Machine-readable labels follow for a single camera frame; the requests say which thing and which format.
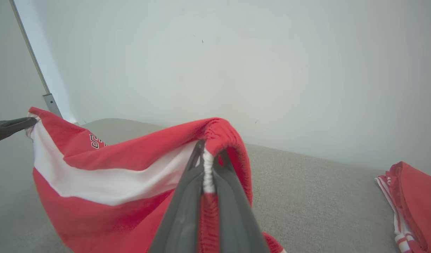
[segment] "white ribbed band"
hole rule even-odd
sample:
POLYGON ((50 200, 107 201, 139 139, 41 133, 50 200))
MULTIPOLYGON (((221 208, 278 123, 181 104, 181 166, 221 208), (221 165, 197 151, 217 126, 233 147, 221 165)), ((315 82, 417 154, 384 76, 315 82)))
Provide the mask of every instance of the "white ribbed band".
POLYGON ((212 165, 214 164, 214 157, 208 150, 203 151, 203 191, 206 193, 216 192, 216 187, 214 186, 214 180, 212 178, 212 165))

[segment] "folded garment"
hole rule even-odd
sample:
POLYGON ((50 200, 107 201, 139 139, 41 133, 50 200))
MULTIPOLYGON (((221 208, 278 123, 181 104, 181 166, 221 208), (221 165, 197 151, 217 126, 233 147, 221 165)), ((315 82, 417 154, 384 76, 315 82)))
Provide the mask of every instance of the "folded garment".
POLYGON ((399 162, 375 180, 394 210, 400 251, 431 253, 431 176, 399 162))
MULTIPOLYGON (((56 232, 75 253, 147 252, 197 140, 206 140, 203 166, 209 170, 199 251, 219 251, 211 168, 223 149, 251 205, 248 155, 226 120, 199 120, 108 146, 50 112, 29 112, 38 120, 26 130, 34 145, 34 182, 56 232)), ((285 252, 273 237, 264 237, 270 253, 285 252)))

